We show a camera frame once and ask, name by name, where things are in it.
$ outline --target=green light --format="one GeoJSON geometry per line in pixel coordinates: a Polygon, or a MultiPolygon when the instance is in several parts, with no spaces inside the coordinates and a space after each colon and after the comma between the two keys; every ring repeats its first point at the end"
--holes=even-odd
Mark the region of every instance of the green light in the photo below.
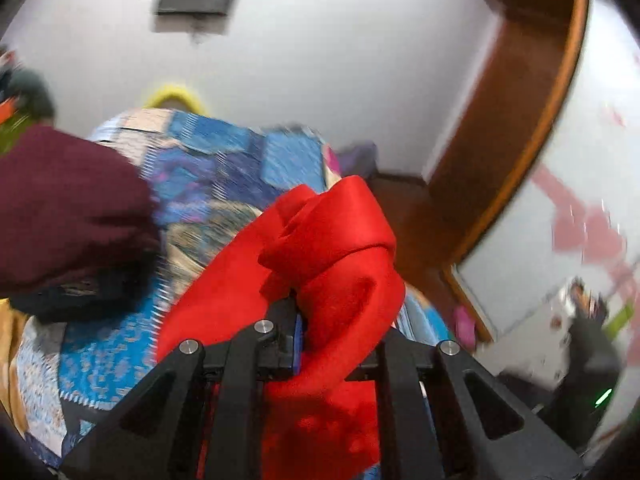
{"type": "Polygon", "coordinates": [[[602,397],[600,397],[598,400],[596,400],[596,408],[598,406],[600,406],[604,402],[604,400],[611,395],[612,391],[613,391],[613,389],[609,388],[606,392],[604,392],[602,394],[602,397]]]}

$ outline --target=metal screw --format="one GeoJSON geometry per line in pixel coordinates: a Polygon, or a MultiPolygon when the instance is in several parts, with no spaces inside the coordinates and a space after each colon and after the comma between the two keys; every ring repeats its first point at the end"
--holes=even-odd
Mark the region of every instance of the metal screw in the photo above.
{"type": "Polygon", "coordinates": [[[451,339],[447,339],[440,343],[440,351],[446,355],[456,355],[460,352],[460,345],[451,339]]]}
{"type": "Polygon", "coordinates": [[[268,319],[261,319],[260,321],[256,321],[254,324],[254,330],[256,332],[260,332],[261,334],[268,334],[273,330],[273,323],[268,319]]]}
{"type": "Polygon", "coordinates": [[[180,349],[180,352],[182,352],[183,354],[190,355],[196,352],[196,350],[198,349],[198,346],[200,345],[195,339],[185,339],[183,342],[180,343],[180,346],[178,346],[178,348],[180,349]]]}

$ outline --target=bed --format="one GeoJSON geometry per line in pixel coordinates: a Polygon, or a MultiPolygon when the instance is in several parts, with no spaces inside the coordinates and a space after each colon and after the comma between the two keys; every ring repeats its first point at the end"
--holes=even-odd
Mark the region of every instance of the bed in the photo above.
{"type": "MultiPolygon", "coordinates": [[[[162,318],[204,267],[282,193],[340,179],[331,147],[305,126],[251,130],[178,110],[130,110],[90,140],[140,168],[158,208],[162,255],[138,308],[93,322],[42,324],[0,302],[0,396],[31,449],[52,468],[155,365],[162,318]]],[[[396,326],[436,344],[440,316],[407,285],[396,326]]]]}

